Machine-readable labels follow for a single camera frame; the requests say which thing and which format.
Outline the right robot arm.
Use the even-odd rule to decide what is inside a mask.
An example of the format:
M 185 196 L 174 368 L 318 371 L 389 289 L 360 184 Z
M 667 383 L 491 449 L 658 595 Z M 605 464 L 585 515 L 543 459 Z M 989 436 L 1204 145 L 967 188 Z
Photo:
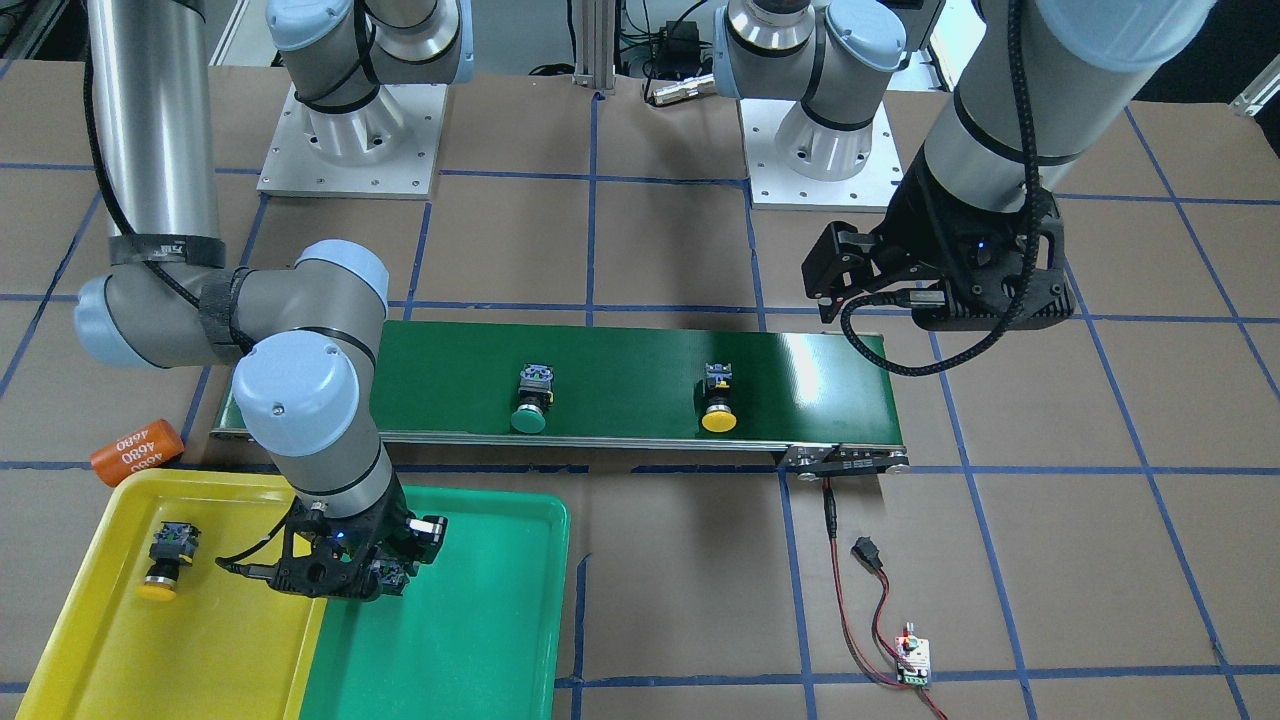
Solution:
M 310 598 L 404 592 L 448 521 L 415 514 L 370 410 L 389 275 L 360 243 L 321 240 L 283 270 L 230 266 L 219 234 L 201 1 L 87 1 L 82 88 L 110 272 L 76 307 L 114 366 L 225 365 L 244 425 L 294 497 L 220 569 Z

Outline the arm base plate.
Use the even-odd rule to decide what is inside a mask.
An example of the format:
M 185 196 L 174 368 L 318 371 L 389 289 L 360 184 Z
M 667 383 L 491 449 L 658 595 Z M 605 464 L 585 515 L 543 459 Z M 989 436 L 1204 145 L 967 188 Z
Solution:
M 445 85 L 384 85 L 365 108 L 315 111 L 289 94 L 259 191 L 278 197 L 428 200 Z
M 797 101 L 744 99 L 739 109 L 755 208 L 883 211 L 890 205 L 908 164 L 884 104 L 855 131 L 818 126 Z

